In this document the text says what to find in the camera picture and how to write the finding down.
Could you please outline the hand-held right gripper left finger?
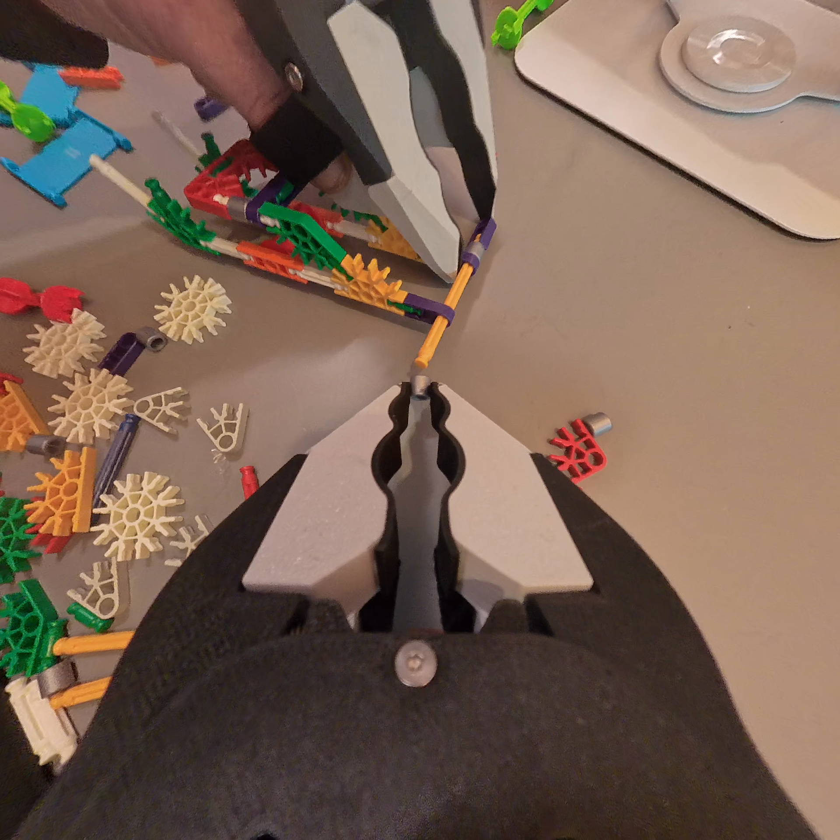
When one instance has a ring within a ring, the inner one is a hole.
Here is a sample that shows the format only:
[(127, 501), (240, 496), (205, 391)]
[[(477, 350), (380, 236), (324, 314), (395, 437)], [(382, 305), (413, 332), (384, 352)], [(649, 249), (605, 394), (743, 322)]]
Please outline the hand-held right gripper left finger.
[(247, 591), (338, 602), (361, 628), (392, 628), (400, 576), (394, 478), (412, 387), (395, 385), (314, 445), (244, 577)]

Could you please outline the black perforated foam strip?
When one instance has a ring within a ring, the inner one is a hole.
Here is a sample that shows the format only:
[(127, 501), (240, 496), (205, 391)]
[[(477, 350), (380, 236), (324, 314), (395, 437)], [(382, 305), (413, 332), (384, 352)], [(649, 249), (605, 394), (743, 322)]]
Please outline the black perforated foam strip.
[(51, 838), (41, 832), (39, 813), (60, 772), (39, 764), (11, 702), (1, 697), (1, 838)]

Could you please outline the green fan connector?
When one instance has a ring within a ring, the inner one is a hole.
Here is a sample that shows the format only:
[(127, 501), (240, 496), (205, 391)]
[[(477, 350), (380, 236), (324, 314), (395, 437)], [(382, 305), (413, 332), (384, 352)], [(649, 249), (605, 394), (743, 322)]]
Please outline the green fan connector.
[(40, 552), (32, 549), (35, 535), (30, 527), (26, 500), (1, 497), (1, 583), (10, 584), (17, 573), (30, 571), (30, 561), (40, 559)]
[(67, 635), (67, 620), (60, 618), (37, 580), (19, 582), (15, 592), (3, 595), (1, 668), (5, 676), (32, 678), (58, 663), (57, 641)]

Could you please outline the lime green toy piece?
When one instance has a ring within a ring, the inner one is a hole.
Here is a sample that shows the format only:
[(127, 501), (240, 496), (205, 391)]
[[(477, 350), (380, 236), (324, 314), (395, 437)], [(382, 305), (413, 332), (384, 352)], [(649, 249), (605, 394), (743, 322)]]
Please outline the lime green toy piece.
[(490, 36), (493, 46), (513, 50), (518, 46), (523, 35), (523, 26), (528, 16), (534, 12), (545, 12), (554, 1), (525, 1), (518, 7), (504, 7), (497, 16)]
[(56, 126), (47, 114), (32, 104), (17, 101), (4, 82), (1, 82), (1, 110), (15, 130), (34, 143), (48, 142), (56, 133)]

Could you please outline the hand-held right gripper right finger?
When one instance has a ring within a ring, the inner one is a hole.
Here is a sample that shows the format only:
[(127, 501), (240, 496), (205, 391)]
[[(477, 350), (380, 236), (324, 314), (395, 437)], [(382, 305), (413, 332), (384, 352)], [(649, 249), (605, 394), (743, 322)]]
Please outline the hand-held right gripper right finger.
[(447, 385), (429, 386), (448, 482), (434, 551), (444, 625), (482, 625), (500, 601), (588, 592), (591, 573), (534, 455)]

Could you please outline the light grey connector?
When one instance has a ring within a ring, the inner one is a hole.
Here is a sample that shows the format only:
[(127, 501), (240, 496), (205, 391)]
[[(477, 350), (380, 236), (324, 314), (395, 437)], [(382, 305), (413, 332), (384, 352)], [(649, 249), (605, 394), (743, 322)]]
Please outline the light grey connector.
[(249, 409), (243, 403), (225, 403), (220, 409), (211, 408), (211, 415), (210, 421), (198, 417), (196, 423), (211, 442), (213, 463), (220, 465), (241, 451), (245, 441)]
[(130, 607), (127, 564), (117, 560), (94, 563), (89, 573), (80, 573), (82, 585), (67, 592), (71, 602), (98, 620), (111, 621)]
[(212, 524), (203, 514), (195, 515), (192, 524), (178, 528), (175, 537), (169, 540), (164, 565), (174, 569), (181, 567), (211, 530)]
[(178, 435), (191, 411), (190, 393), (177, 386), (142, 396), (132, 406), (132, 414), (171, 437)]

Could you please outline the orange connector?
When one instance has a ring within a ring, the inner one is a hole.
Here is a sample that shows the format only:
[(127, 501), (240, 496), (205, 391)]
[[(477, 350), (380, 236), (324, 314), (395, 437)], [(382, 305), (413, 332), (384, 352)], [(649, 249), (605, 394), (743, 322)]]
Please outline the orange connector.
[(58, 74), (69, 86), (92, 90), (120, 90), (124, 83), (122, 72), (115, 66), (98, 69), (65, 66), (59, 68)]

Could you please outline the white snowflake connector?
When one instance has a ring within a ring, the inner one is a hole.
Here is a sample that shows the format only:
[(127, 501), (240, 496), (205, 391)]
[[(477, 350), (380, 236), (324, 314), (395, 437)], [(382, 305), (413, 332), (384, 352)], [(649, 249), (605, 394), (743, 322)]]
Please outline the white snowflake connector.
[(107, 338), (100, 321), (79, 308), (73, 308), (68, 322), (53, 320), (48, 327), (37, 323), (34, 330), (27, 335), (24, 362), (52, 379), (84, 372), (83, 362), (97, 362), (104, 352), (100, 342)]
[(182, 522), (177, 514), (184, 505), (181, 488), (152, 471), (129, 474), (114, 487), (91, 511), (98, 518), (90, 526), (97, 534), (94, 545), (105, 547), (105, 559), (116, 562), (147, 559), (162, 551), (161, 539), (176, 536)]
[(68, 395), (54, 395), (56, 403), (49, 412), (57, 418), (48, 426), (70, 444), (89, 447), (98, 438), (110, 438), (119, 425), (114, 417), (124, 415), (133, 406), (131, 384), (103, 369), (75, 373), (74, 381), (65, 382), (65, 387)]
[(183, 280), (183, 289), (171, 284), (169, 292), (162, 292), (161, 297), (167, 302), (155, 306), (154, 320), (170, 340), (202, 343), (204, 333), (217, 335), (217, 329), (226, 325), (221, 315), (231, 313), (231, 300), (213, 278), (195, 275)]

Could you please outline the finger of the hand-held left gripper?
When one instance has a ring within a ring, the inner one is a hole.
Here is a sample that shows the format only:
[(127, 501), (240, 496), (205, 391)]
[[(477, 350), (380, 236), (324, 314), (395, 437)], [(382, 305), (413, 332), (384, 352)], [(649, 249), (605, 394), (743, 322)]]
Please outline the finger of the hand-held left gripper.
[(458, 269), (460, 232), (417, 134), (408, 70), (397, 36), (361, 2), (344, 5), (328, 25), (390, 172), (368, 187), (371, 200), (424, 263), (451, 282)]
[(430, 2), (380, 2), (380, 17), (397, 34), (409, 69), (419, 68), (430, 82), (478, 219), (488, 219), (496, 198), (496, 177), (491, 173), (490, 153), (480, 132), (465, 65), (445, 37)]

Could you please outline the short green rod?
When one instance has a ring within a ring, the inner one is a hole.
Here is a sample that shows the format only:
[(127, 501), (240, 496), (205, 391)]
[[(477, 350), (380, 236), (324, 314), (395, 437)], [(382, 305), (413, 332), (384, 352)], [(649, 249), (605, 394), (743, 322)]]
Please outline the short green rod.
[(68, 605), (67, 614), (80, 625), (83, 625), (86, 629), (95, 634), (107, 633), (114, 621), (113, 618), (101, 618), (86, 606), (78, 602), (71, 602)]

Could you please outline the white tray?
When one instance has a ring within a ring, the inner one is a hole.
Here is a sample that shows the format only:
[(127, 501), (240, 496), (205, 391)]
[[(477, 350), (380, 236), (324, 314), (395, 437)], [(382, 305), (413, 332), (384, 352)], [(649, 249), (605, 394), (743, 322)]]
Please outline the white tray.
[[(721, 57), (765, 22), (793, 44), (772, 89), (724, 91), (685, 61), (709, 24)], [(537, 88), (794, 235), (838, 240), (838, 6), (812, 2), (566, 2), (523, 35)]]

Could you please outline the blue plastic rod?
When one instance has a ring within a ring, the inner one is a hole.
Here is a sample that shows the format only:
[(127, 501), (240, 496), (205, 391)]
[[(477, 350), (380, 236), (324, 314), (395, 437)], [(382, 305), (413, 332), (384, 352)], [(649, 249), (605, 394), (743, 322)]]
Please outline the blue plastic rod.
[(140, 416), (134, 413), (127, 413), (115, 432), (108, 452), (97, 474), (91, 504), (93, 511), (100, 507), (102, 495), (110, 492), (123, 462), (129, 453), (140, 423)]

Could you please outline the multicoloured toy frame assembly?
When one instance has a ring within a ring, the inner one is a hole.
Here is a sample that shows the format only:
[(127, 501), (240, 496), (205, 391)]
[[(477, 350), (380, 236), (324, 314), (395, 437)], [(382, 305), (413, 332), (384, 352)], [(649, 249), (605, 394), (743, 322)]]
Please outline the multicoloured toy frame assembly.
[(342, 247), (358, 239), (390, 255), (418, 259), (396, 228), (376, 215), (324, 208), (301, 202), (288, 179), (248, 140), (221, 152), (211, 133), (195, 177), (186, 185), (186, 205), (155, 179), (144, 188), (93, 154), (100, 174), (139, 202), (146, 213), (182, 244), (246, 266), (307, 284), (327, 287), (343, 298), (434, 325), (449, 324), (453, 307), (414, 294), (375, 259), (365, 263)]

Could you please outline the person's left forearm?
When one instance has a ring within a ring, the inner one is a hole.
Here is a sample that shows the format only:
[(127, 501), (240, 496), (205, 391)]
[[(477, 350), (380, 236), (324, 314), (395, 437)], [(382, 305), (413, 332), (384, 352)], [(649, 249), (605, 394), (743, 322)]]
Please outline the person's left forearm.
[(75, 26), (38, 1), (1, 2), (1, 57), (58, 67), (100, 69), (108, 42)]

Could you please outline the red spool piece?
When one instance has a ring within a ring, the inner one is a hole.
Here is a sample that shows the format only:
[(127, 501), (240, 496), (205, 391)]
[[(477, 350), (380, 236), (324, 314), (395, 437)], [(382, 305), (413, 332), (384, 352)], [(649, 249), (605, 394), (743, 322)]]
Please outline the red spool piece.
[(1, 278), (2, 314), (17, 316), (35, 308), (50, 321), (71, 322), (73, 312), (83, 309), (82, 291), (64, 286), (38, 291), (21, 280)]

